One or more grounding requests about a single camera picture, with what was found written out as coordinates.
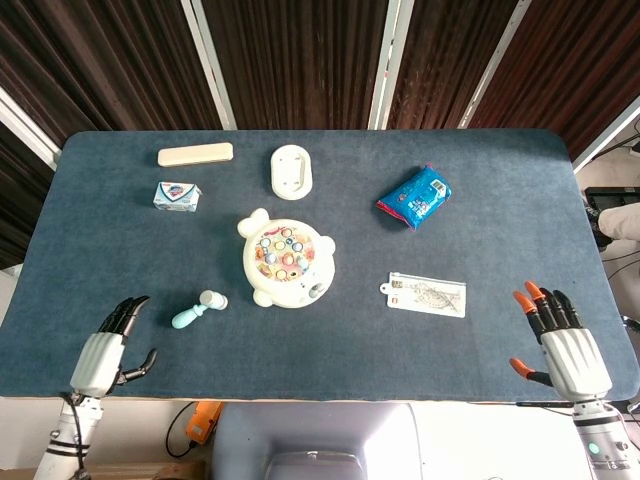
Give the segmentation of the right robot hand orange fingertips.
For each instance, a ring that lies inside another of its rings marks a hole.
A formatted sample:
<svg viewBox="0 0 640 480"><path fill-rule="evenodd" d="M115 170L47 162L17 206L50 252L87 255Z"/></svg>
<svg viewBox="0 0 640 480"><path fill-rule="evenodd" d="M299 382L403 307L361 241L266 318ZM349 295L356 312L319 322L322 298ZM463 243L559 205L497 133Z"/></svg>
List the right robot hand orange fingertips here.
<svg viewBox="0 0 640 480"><path fill-rule="evenodd" d="M612 389L611 377L593 334L569 297L529 280L524 288L513 297L541 348L547 370L535 370L518 358L509 360L512 369L528 381L554 389L568 402L604 399Z"/></svg>

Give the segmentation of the left robot hand grey black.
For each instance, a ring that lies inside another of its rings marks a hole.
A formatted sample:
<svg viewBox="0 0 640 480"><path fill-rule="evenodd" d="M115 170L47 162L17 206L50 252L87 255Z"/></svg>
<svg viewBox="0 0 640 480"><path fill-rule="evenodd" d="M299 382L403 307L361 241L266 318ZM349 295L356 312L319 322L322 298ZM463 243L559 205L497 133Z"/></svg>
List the left robot hand grey black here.
<svg viewBox="0 0 640 480"><path fill-rule="evenodd" d="M85 342L70 380L72 391L96 399L109 395L116 386L144 377L154 366L157 350L152 348L137 368L123 370L121 360L140 310L148 296L129 297L105 318Z"/></svg>

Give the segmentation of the light blue toy hammer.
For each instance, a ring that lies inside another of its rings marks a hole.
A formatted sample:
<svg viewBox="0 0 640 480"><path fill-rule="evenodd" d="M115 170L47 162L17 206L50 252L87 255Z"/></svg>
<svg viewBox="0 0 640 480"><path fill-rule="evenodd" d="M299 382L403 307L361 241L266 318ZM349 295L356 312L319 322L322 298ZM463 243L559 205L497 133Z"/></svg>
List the light blue toy hammer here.
<svg viewBox="0 0 640 480"><path fill-rule="evenodd" d="M212 290L205 290L199 295L198 303L176 314L171 320L174 329L183 329L202 317L207 311L222 311L228 306L228 298Z"/></svg>

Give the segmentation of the white bear whack-a-mole toy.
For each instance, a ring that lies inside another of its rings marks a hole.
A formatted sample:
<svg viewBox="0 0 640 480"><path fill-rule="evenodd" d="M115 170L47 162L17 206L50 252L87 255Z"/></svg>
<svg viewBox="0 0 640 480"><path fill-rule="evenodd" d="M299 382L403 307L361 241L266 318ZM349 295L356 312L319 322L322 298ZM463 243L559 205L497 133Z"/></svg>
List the white bear whack-a-mole toy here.
<svg viewBox="0 0 640 480"><path fill-rule="evenodd" d="M335 276L334 240L310 225L272 219L258 208L237 230L245 240L243 268L261 307L303 308L319 300Z"/></svg>

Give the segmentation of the orange device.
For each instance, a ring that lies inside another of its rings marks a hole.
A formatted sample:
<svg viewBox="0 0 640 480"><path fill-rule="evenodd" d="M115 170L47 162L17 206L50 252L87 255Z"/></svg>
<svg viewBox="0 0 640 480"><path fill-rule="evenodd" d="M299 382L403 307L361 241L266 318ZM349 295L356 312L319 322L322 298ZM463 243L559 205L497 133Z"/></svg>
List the orange device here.
<svg viewBox="0 0 640 480"><path fill-rule="evenodd" d="M187 423L186 435L191 443L204 445L213 433L224 409L220 401L199 401Z"/></svg>

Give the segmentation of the person's white trouser knee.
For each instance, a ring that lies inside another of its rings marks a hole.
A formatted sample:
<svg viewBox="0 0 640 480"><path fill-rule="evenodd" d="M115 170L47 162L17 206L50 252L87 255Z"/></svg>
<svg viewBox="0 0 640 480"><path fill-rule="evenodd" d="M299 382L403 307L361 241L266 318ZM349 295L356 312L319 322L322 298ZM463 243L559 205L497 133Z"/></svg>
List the person's white trouser knee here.
<svg viewBox="0 0 640 480"><path fill-rule="evenodd" d="M640 242L640 202L602 210L598 227L613 240Z"/></svg>

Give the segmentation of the clear ruler set pouch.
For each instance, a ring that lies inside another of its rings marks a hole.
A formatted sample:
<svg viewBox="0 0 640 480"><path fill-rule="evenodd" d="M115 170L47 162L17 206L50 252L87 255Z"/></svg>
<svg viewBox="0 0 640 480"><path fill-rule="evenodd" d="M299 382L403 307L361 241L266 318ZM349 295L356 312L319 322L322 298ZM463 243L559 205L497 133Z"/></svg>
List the clear ruler set pouch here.
<svg viewBox="0 0 640 480"><path fill-rule="evenodd" d="M379 286L389 308L431 315L464 318L465 283L391 272Z"/></svg>

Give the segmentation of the blue white soap box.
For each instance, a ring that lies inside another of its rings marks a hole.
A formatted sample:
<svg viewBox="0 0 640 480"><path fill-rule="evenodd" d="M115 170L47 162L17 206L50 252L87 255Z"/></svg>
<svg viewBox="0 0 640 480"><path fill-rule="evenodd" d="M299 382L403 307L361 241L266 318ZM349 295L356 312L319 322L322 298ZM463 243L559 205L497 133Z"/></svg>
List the blue white soap box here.
<svg viewBox="0 0 640 480"><path fill-rule="evenodd" d="M153 205L159 210L194 213L201 196L196 184L161 181L157 184Z"/></svg>

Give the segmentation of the blue table mat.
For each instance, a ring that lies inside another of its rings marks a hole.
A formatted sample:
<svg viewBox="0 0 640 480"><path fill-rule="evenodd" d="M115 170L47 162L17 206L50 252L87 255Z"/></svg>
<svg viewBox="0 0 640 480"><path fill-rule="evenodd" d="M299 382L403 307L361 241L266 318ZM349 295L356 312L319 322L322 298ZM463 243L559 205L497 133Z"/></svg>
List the blue table mat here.
<svg viewBox="0 0 640 480"><path fill-rule="evenodd" d="M226 162L164 168L160 149L229 142ZM272 153L299 145L313 187L271 188ZM376 201L424 165L451 197L416 230ZM159 210L157 184L196 184L194 213ZM257 208L332 237L336 275L316 303L262 308L238 222ZM466 284L464 318L389 308L391 272ZM0 397L68 388L87 338L128 297L149 301L122 364L155 366L123 396L306 400L548 400L509 359L545 360L513 299L525 281L563 291L594 335L610 398L640 366L593 242L562 140L546 130L81 132L65 143L0 325ZM183 329L179 312L228 298Z"/></svg>

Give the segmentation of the beige oblong case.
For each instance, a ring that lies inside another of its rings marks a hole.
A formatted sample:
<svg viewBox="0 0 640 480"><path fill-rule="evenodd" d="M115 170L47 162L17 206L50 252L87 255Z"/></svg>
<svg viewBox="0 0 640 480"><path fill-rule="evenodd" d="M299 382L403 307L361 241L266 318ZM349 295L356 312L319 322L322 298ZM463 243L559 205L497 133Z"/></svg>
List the beige oblong case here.
<svg viewBox="0 0 640 480"><path fill-rule="evenodd" d="M233 154L229 142L171 147L158 151L157 163L164 168L218 163L232 160Z"/></svg>

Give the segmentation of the blue snack packet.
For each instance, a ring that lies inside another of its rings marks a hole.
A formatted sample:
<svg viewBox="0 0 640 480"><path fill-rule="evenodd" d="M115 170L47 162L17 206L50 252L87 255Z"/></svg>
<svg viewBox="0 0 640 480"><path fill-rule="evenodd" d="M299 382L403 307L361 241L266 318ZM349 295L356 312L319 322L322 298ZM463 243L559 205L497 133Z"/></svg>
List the blue snack packet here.
<svg viewBox="0 0 640 480"><path fill-rule="evenodd" d="M418 229L452 195L452 189L430 164L424 165L409 180L376 201L376 207Z"/></svg>

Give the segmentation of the grey robot torso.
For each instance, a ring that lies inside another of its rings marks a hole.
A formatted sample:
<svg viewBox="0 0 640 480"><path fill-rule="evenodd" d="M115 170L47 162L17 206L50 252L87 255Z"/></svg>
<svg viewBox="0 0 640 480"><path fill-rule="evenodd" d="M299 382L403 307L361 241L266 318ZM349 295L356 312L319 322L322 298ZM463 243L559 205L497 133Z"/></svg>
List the grey robot torso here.
<svg viewBox="0 0 640 480"><path fill-rule="evenodd" d="M424 480L415 414L407 403L229 403L211 479Z"/></svg>

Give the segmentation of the white oval plastic tray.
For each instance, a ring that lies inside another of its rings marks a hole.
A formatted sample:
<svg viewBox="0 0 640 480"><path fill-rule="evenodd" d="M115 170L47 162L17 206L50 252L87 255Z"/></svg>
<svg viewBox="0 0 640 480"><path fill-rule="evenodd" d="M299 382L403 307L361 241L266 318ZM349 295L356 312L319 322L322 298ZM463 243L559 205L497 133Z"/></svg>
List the white oval plastic tray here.
<svg viewBox="0 0 640 480"><path fill-rule="evenodd" d="M271 155L271 188L280 199L300 200L313 187L311 157L306 149L289 144L277 148Z"/></svg>

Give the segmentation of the white partition post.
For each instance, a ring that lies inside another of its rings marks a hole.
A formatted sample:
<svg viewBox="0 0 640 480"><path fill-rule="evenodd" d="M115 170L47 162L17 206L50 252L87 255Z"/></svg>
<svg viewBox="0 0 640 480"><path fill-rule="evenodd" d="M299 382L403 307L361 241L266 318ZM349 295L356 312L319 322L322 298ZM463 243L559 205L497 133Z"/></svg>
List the white partition post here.
<svg viewBox="0 0 640 480"><path fill-rule="evenodd" d="M7 127L51 170L57 170L61 148L0 86L0 123Z"/></svg>
<svg viewBox="0 0 640 480"><path fill-rule="evenodd" d="M572 162L573 173L577 174L597 154L624 129L632 120L640 115L640 95L638 95Z"/></svg>
<svg viewBox="0 0 640 480"><path fill-rule="evenodd" d="M415 0L388 2L368 119L369 130L387 128L414 3Z"/></svg>
<svg viewBox="0 0 640 480"><path fill-rule="evenodd" d="M231 99L226 87L202 0L180 0L188 28L203 69L205 80L223 130L237 130Z"/></svg>
<svg viewBox="0 0 640 480"><path fill-rule="evenodd" d="M518 0L512 11L509 20L502 32L502 35L484 69L484 72L476 85L461 120L458 123L458 129L466 129L470 126L471 121L481 104L482 99L507 52L521 22L523 21L532 0Z"/></svg>

